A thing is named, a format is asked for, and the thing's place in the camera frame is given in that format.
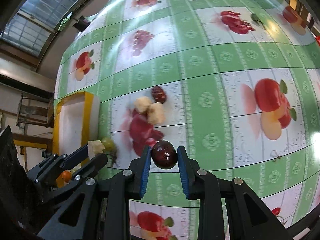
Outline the banana slice right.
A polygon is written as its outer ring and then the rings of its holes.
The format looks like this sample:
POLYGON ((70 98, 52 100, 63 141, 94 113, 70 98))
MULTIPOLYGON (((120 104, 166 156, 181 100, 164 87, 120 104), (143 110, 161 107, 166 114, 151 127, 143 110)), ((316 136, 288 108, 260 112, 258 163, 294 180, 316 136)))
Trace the banana slice right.
POLYGON ((87 150, 89 159, 93 159, 97 154, 104 152, 105 146, 100 140, 91 140, 87 143, 87 150))

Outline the small orange tomato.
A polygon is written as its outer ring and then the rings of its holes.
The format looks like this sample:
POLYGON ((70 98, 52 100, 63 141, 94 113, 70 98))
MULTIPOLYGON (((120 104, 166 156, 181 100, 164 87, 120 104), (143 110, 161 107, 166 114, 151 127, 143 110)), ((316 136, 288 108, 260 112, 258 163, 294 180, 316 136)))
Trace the small orange tomato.
POLYGON ((69 183, 72 178, 72 174, 69 170, 65 170, 62 172, 61 177, 65 183, 69 183))

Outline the green fruit-print tablecloth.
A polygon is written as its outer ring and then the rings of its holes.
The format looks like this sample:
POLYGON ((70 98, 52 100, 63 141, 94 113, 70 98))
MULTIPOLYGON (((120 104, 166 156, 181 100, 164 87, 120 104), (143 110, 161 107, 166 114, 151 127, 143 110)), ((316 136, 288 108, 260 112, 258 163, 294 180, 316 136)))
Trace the green fruit-print tablecloth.
POLYGON ((100 99, 117 160, 158 138, 217 178, 242 178, 284 226, 319 204, 319 45, 284 0, 109 0, 64 52, 55 102, 100 99), (165 121, 134 101, 163 88, 165 121))

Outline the black box on table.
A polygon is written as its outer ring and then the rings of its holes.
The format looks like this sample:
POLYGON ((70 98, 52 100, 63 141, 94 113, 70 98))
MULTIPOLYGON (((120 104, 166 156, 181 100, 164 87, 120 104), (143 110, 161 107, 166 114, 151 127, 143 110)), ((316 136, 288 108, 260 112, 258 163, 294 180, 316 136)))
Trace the black box on table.
POLYGON ((91 21, 89 21, 84 16, 81 16, 79 19, 76 20, 76 22, 73 24, 73 27, 77 29, 80 32, 83 32, 86 30, 86 28, 90 25, 91 21))

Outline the white foam tray yellow rim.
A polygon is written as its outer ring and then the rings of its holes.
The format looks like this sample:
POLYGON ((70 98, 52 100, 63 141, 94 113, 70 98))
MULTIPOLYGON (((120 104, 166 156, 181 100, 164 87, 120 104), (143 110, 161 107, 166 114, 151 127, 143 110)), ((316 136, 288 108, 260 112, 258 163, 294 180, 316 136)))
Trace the white foam tray yellow rim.
POLYGON ((100 99, 86 92, 64 97, 56 106, 53 128, 53 152, 71 154, 98 138, 100 99))

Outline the wrinkled red jujube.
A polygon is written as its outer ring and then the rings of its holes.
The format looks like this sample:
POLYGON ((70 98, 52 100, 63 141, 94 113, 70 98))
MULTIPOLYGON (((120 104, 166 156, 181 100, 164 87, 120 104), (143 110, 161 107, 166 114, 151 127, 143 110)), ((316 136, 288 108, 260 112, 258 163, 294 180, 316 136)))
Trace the wrinkled red jujube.
POLYGON ((165 103, 167 100, 167 95, 166 95, 165 91, 163 90, 163 88, 160 86, 154 86, 151 89, 151 95, 152 95, 153 99, 155 100, 155 102, 165 103))

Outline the green cloth on windowsill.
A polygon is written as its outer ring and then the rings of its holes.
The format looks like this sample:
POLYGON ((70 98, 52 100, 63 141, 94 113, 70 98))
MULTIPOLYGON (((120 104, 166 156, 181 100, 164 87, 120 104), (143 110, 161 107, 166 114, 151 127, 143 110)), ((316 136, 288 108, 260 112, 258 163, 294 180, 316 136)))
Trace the green cloth on windowsill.
POLYGON ((63 31, 63 29, 65 28, 66 24, 70 21, 70 19, 72 18, 72 13, 70 12, 60 23, 58 31, 63 31))

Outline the dark wooden chair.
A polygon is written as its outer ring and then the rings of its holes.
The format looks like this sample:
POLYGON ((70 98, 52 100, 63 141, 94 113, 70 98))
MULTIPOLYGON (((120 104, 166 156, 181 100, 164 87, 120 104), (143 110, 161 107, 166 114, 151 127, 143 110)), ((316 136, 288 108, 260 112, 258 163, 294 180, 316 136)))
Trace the dark wooden chair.
POLYGON ((49 100, 37 99, 23 93, 18 104, 16 126, 24 125, 54 127, 54 98, 49 100))

